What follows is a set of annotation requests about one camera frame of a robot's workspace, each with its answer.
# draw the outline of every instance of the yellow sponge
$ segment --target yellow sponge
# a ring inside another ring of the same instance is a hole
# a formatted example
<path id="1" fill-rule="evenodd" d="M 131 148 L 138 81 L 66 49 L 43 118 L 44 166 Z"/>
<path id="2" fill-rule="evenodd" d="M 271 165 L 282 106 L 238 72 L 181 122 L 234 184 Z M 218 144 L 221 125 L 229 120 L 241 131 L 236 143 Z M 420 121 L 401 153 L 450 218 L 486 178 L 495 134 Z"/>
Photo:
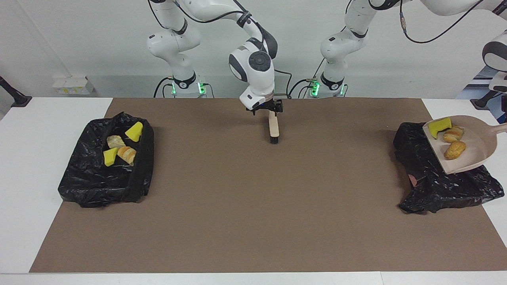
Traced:
<path id="1" fill-rule="evenodd" d="M 429 132 L 434 139 L 437 139 L 437 135 L 440 131 L 452 128 L 451 118 L 445 118 L 438 121 L 431 122 L 428 125 Z"/>
<path id="2" fill-rule="evenodd" d="M 130 129 L 128 129 L 128 131 L 125 132 L 125 134 L 131 140 L 138 142 L 142 134 L 142 123 L 141 122 L 135 123 Z"/>
<path id="3" fill-rule="evenodd" d="M 104 152 L 104 164 L 109 167 L 115 163 L 116 154 L 118 153 L 118 148 L 110 149 Z"/>

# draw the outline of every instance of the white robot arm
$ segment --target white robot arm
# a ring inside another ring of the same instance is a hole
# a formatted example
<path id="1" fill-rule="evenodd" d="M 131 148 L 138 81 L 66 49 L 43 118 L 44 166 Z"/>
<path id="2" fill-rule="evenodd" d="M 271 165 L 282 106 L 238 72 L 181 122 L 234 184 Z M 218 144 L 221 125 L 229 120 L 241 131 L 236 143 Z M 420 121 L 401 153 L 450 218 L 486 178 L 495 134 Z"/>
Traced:
<path id="1" fill-rule="evenodd" d="M 201 44 L 199 30 L 188 24 L 174 2 L 150 1 L 156 19 L 166 30 L 148 38 L 149 51 L 165 60 L 171 67 L 177 94 L 199 94 L 199 81 L 192 62 L 186 55 L 181 54 Z"/>
<path id="2" fill-rule="evenodd" d="M 184 14 L 200 23 L 219 19 L 234 20 L 251 37 L 229 55 L 232 73 L 238 79 L 249 83 L 239 97 L 241 102 L 250 111 L 269 109 L 282 112 L 280 103 L 273 100 L 272 59 L 276 56 L 278 44 L 237 0 L 181 0 L 181 4 L 176 0 L 150 1 L 161 25 L 170 30 L 150 36 L 148 47 L 152 54 L 169 63 L 175 80 L 188 86 L 188 80 L 195 77 L 192 64 L 186 56 L 179 53 L 200 43 L 198 32 L 188 25 Z"/>
<path id="3" fill-rule="evenodd" d="M 412 0 L 403 0 L 403 4 L 410 1 Z M 437 15 L 455 15 L 470 9 L 484 9 L 507 19 L 507 0 L 420 1 Z M 334 96 L 339 92 L 347 69 L 345 57 L 365 45 L 368 27 L 377 11 L 387 10 L 399 6 L 401 3 L 401 0 L 350 1 L 345 15 L 345 28 L 340 33 L 328 37 L 321 44 L 320 50 L 327 60 L 327 64 L 319 78 L 321 84 L 319 97 Z M 483 58 L 489 67 L 500 73 L 493 80 L 490 89 L 506 92 L 507 74 L 504 73 L 507 71 L 507 33 L 504 32 L 485 46 Z"/>

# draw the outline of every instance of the black garbage bag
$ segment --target black garbage bag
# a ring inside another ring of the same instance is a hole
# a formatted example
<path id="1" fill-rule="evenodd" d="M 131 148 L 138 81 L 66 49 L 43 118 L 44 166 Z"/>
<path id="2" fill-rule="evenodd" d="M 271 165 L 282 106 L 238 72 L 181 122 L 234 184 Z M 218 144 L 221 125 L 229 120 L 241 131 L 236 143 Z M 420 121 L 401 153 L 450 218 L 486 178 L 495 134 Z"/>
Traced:
<path id="1" fill-rule="evenodd" d="M 139 142 L 125 135 L 136 122 L 143 124 Z M 114 165 L 104 165 L 103 151 L 109 149 L 107 137 L 119 135 L 137 151 L 134 166 L 120 157 Z M 106 206 L 115 202 L 137 202 L 148 194 L 153 173 L 154 133 L 149 122 L 120 113 L 111 119 L 93 120 L 86 125 L 70 157 L 58 187 L 64 201 L 81 207 Z"/>
<path id="2" fill-rule="evenodd" d="M 477 206 L 504 196 L 486 167 L 445 174 L 426 139 L 424 123 L 403 123 L 394 138 L 396 158 L 403 164 L 412 191 L 399 204 L 407 213 L 436 213 L 443 208 Z"/>

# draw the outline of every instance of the beige dustpan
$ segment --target beige dustpan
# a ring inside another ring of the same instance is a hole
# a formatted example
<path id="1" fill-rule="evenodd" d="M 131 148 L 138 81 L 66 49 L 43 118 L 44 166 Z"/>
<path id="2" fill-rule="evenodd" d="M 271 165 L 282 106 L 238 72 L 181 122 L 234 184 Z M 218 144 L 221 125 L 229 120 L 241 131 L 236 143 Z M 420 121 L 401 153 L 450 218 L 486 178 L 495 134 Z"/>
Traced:
<path id="1" fill-rule="evenodd" d="M 451 118 L 453 126 L 465 129 L 461 140 L 466 143 L 466 150 L 455 160 L 446 160 L 444 157 L 444 153 L 450 145 L 443 140 L 444 132 L 439 132 L 438 139 L 434 139 L 429 132 L 428 124 L 438 120 L 430 121 L 422 127 L 446 174 L 459 173 L 483 165 L 496 150 L 496 135 L 507 131 L 507 123 L 490 126 L 471 116 L 451 116 L 449 118 Z"/>

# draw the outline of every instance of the brown paper mat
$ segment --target brown paper mat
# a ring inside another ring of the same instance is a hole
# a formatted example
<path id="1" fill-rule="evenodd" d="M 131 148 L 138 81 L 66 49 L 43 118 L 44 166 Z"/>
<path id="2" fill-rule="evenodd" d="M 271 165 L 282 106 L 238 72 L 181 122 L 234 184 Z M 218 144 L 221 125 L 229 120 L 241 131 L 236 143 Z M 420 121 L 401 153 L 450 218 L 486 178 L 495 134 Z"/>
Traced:
<path id="1" fill-rule="evenodd" d="M 141 203 L 64 202 L 31 272 L 507 270 L 484 209 L 405 215 L 394 158 L 402 122 L 430 120 L 420 99 L 284 101 L 280 144 L 267 113 L 235 99 L 114 99 L 155 130 Z"/>

